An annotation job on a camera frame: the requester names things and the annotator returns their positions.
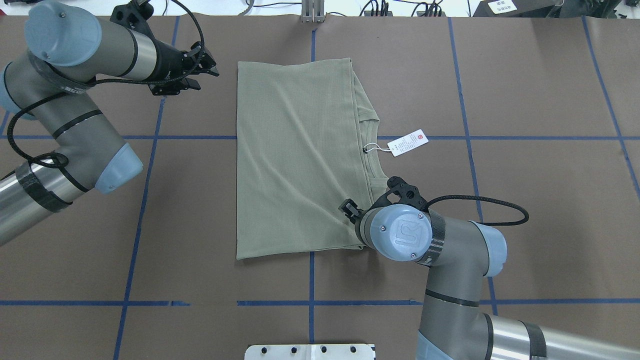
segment folded fabric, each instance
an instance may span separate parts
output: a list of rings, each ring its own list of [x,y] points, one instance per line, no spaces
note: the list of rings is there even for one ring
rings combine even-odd
[[[379,118],[351,59],[238,63],[237,259],[361,249],[338,207],[386,190]]]

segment white tag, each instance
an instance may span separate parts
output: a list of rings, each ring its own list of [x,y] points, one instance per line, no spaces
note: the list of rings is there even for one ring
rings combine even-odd
[[[488,5],[493,13],[508,13],[518,10],[518,8],[513,4],[512,0],[494,1],[492,3],[489,3]]]
[[[391,149],[391,153],[394,156],[398,156],[428,142],[429,139],[427,139],[427,137],[420,129],[410,133],[409,135],[404,135],[400,139],[395,139],[394,141],[389,142],[387,144],[387,147]]]

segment blue joint cap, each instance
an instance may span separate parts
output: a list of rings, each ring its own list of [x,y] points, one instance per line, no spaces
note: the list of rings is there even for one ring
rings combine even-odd
[[[95,183],[95,188],[103,194],[108,194],[133,179],[142,171],[142,161],[138,158],[131,145],[124,144],[116,152]]]
[[[24,36],[35,56],[51,65],[69,67],[95,54],[102,41],[102,26],[84,9],[46,0],[29,11]]]
[[[502,271],[502,265],[507,261],[507,241],[504,235],[494,228],[471,221],[480,230],[489,252],[489,269],[484,276],[496,276]]]
[[[375,214],[370,234],[376,250],[395,261],[419,260],[433,237],[429,218],[403,204],[387,206]]]
[[[444,351],[440,350],[432,342],[418,332],[418,347],[415,353],[415,360],[453,360]]]
[[[2,70],[2,74],[0,74],[0,106],[2,106],[6,111],[9,111],[12,114],[17,114],[18,111],[21,110],[20,106],[13,102],[11,95],[9,95],[9,90],[6,88],[6,82],[4,82],[4,73],[6,73],[6,69],[9,67],[9,65],[11,65],[11,63],[5,66]],[[21,118],[26,120],[36,119],[33,115],[30,114],[24,114],[23,116],[21,116]]]

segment sage green garment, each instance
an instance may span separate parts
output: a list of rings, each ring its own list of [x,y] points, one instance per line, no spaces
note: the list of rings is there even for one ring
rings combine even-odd
[[[237,259],[361,249],[338,207],[367,209],[386,190],[379,118],[351,59],[238,63]]]

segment silver robot arm segment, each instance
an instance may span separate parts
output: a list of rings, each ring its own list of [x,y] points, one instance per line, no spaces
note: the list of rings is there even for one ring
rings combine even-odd
[[[85,93],[96,74],[152,83],[154,95],[200,89],[183,74],[218,75],[204,43],[187,52],[156,40],[146,23],[152,13],[147,0],[117,6],[111,21],[55,1],[29,12],[28,50],[0,73],[0,105],[17,114],[63,95],[22,118],[39,120],[68,163],[60,166],[56,156],[27,158],[0,181],[0,246],[92,188],[112,192],[142,171],[131,146]]]
[[[347,199],[340,210],[362,243],[394,261],[429,266],[416,360],[639,360],[640,350],[481,313],[483,277],[507,258],[493,227],[443,217],[399,177],[368,210]],[[400,196],[392,204],[387,196]]]

